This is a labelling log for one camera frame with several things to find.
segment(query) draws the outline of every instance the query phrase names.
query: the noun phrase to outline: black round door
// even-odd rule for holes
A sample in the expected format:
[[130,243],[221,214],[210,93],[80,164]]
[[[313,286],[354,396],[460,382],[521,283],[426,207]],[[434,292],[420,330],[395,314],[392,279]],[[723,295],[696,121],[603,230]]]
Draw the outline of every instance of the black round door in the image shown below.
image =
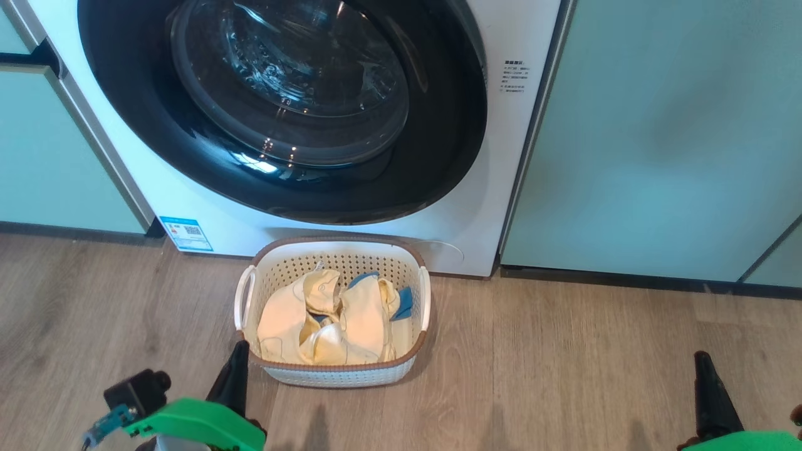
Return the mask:
[[445,0],[79,0],[87,59],[154,152],[255,209],[323,224],[437,201],[487,119]]

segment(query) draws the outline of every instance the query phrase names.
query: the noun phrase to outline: laundry basket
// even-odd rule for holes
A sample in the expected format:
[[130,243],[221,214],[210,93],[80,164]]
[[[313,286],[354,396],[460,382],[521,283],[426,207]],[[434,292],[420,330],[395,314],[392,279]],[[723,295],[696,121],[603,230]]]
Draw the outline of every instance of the laundry basket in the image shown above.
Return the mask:
[[[336,366],[286,364],[262,359],[257,327],[267,300],[273,292],[314,270],[319,263],[325,269],[338,271],[338,283],[343,286],[348,286],[360,274],[378,271],[397,288],[411,288],[411,318],[393,322],[392,326],[398,358],[376,364]],[[242,273],[234,296],[234,325],[250,344],[251,361],[285,384],[324,388],[370,387],[392,384],[409,372],[426,339],[430,309],[429,273],[420,255],[406,243],[371,236],[289,238],[262,249]]]

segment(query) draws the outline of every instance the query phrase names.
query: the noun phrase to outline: brown basket rim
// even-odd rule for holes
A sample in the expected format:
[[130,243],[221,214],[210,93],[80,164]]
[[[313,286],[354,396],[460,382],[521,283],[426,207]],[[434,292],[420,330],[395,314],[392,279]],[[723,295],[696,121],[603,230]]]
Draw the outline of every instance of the brown basket rim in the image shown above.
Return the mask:
[[[383,237],[376,237],[374,235],[369,234],[352,234],[346,236],[321,236],[321,237],[299,237],[299,238],[283,238],[274,242],[271,242],[269,245],[263,247],[251,260],[251,264],[256,266],[259,262],[267,255],[268,252],[271,250],[277,249],[281,246],[286,246],[289,244],[298,244],[302,242],[377,242],[382,244],[389,244],[393,246],[398,246],[407,252],[409,252],[415,261],[418,262],[418,266],[426,267],[426,263],[423,261],[423,257],[421,257],[420,253],[409,246],[407,243],[402,242],[400,240],[395,240],[392,238],[383,238]],[[431,297],[431,293],[429,293],[429,304],[431,309],[431,304],[433,299]],[[245,339],[245,333],[243,331],[237,331],[237,334],[240,336],[240,339]],[[255,364],[259,364],[264,368],[267,369],[281,369],[287,371],[302,371],[302,372],[361,372],[361,371],[372,371],[372,370],[383,370],[398,367],[402,364],[405,364],[407,361],[415,357],[420,351],[420,348],[423,347],[423,343],[426,341],[426,331],[421,331],[418,334],[418,339],[415,341],[415,344],[412,345],[412,348],[403,356],[396,357],[393,360],[388,360],[387,362],[379,362],[376,364],[363,364],[363,365],[301,365],[301,364],[283,364],[281,362],[271,362],[268,360],[264,360],[261,357],[257,356],[253,349],[249,350],[249,359],[251,362]]]

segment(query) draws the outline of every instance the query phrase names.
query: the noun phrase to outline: laundry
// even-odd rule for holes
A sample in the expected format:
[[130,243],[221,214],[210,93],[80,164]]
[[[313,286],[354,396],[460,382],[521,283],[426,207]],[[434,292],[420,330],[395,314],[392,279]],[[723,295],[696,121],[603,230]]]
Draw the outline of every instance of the laundry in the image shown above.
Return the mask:
[[335,270],[315,270],[270,296],[257,327],[264,359],[341,365],[395,358],[390,321],[402,305],[411,310],[411,291],[402,296],[372,272],[337,293],[339,278]]

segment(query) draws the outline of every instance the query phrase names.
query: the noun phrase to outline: light blue cabinet door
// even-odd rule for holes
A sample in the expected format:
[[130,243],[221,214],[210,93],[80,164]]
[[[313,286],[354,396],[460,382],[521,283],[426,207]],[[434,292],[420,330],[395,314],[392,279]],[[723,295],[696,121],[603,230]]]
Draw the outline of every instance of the light blue cabinet door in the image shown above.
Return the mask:
[[579,0],[501,261],[737,280],[802,211],[801,23]]
[[0,68],[0,221],[142,234],[51,83]]
[[30,53],[3,10],[10,6],[7,4],[0,4],[0,6],[0,53]]
[[747,283],[802,288],[802,226],[774,249],[747,279]]

